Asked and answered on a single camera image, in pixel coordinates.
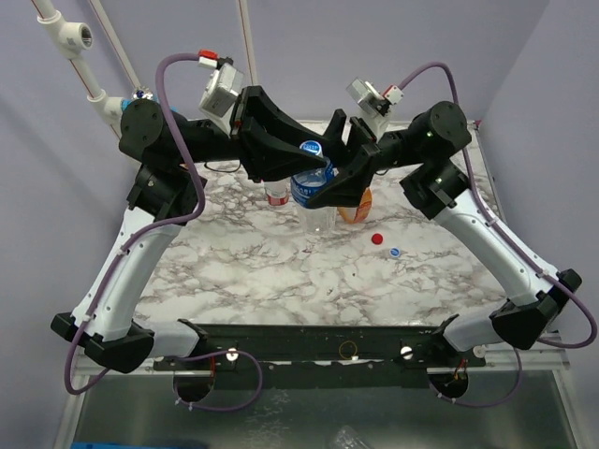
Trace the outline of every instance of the screw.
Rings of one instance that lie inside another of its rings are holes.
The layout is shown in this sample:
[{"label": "screw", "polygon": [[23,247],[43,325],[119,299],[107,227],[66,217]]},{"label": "screw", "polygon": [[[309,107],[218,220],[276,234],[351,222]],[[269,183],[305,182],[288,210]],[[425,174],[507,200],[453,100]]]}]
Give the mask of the screw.
[{"label": "screw", "polygon": [[484,346],[475,346],[473,348],[472,352],[475,355],[475,357],[483,358],[485,356],[485,354],[487,353],[487,350],[485,349]]},{"label": "screw", "polygon": [[400,349],[400,354],[402,355],[403,360],[410,360],[414,356],[414,351],[409,346],[403,346]]}]

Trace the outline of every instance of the marble tabletop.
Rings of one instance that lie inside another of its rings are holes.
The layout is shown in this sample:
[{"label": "marble tabletop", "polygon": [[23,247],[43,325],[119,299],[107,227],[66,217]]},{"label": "marble tabletop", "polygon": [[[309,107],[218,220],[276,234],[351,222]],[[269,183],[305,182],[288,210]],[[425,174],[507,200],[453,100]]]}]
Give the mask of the marble tabletop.
[{"label": "marble tabletop", "polygon": [[[322,133],[325,123],[306,123]],[[469,146],[481,195],[495,204],[475,134]],[[464,171],[461,154],[454,162]],[[233,167],[223,163],[220,168]],[[337,216],[333,235],[307,239],[291,200],[235,174],[208,178],[207,206],[158,263],[136,310],[143,320],[270,325],[438,325],[504,299],[501,286],[449,232],[414,210],[399,185],[414,168],[375,176],[362,224]],[[376,246],[373,233],[385,241]],[[388,250],[400,248],[393,258]]]}]

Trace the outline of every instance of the robotic arm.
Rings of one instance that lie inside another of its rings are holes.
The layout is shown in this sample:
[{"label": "robotic arm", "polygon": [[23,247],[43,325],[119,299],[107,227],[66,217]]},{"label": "robotic arm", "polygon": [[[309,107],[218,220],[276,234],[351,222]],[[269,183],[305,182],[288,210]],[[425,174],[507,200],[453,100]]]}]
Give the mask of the robotic arm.
[{"label": "robotic arm", "polygon": [[[505,243],[492,226],[495,223],[569,291],[575,292],[580,286],[573,270],[558,272],[540,259],[486,205],[489,214],[481,213],[467,176],[450,161],[471,141],[458,105],[437,103],[418,115],[407,129],[385,132],[390,109],[401,99],[401,91],[390,86],[379,94],[370,83],[356,80],[348,90],[361,112],[350,119],[345,144],[342,131],[346,117],[342,110],[334,112],[324,135],[317,135],[280,111],[260,86],[240,91],[241,75],[232,61],[200,54],[199,62],[214,69],[200,102],[210,120],[187,121],[174,113],[195,162],[240,160],[249,179],[278,181],[324,166],[322,159],[299,149],[301,142],[315,139],[339,173],[311,197],[311,208],[356,206],[377,171],[418,166],[401,182],[412,206],[460,239],[509,297],[498,310],[454,316],[430,335],[423,331],[438,348],[429,355],[437,357],[435,363],[440,366],[480,344],[504,340],[520,349],[530,348],[567,302],[561,289],[539,277]],[[132,321],[156,263],[184,224],[168,224],[140,238],[123,254],[94,316],[86,315],[123,241],[145,225],[190,213],[197,204],[189,174],[156,103],[146,99],[132,102],[123,113],[121,130],[120,150],[140,161],[141,167],[127,197],[119,237],[81,304],[72,313],[57,314],[51,328],[64,339],[73,340],[81,323],[89,320],[79,341],[85,353],[103,367],[130,372],[147,357],[202,355],[217,347],[206,331],[184,320],[159,324]]]}]

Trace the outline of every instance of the orange object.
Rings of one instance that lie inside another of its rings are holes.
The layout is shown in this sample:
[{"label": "orange object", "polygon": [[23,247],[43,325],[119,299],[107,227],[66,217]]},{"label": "orange object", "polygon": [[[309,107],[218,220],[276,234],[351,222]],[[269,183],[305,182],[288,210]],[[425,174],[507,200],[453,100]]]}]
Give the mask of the orange object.
[{"label": "orange object", "polygon": [[373,194],[370,187],[364,191],[364,195],[359,201],[359,205],[356,208],[337,208],[339,214],[346,223],[354,224],[361,223],[366,220],[368,213],[371,211],[373,206]]}]

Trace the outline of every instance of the clear plastic bottle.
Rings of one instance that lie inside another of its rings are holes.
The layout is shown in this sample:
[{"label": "clear plastic bottle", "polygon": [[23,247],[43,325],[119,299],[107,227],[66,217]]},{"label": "clear plastic bottle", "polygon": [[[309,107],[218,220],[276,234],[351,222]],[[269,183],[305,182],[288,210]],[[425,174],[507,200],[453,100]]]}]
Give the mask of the clear plastic bottle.
[{"label": "clear plastic bottle", "polygon": [[[324,157],[322,146],[315,140],[307,140],[299,147],[305,152]],[[335,208],[305,208],[308,198],[333,179],[332,164],[326,157],[324,159],[327,161],[325,168],[304,171],[291,177],[291,195],[296,202],[299,225],[307,234],[312,235],[327,235],[335,225]]]}]

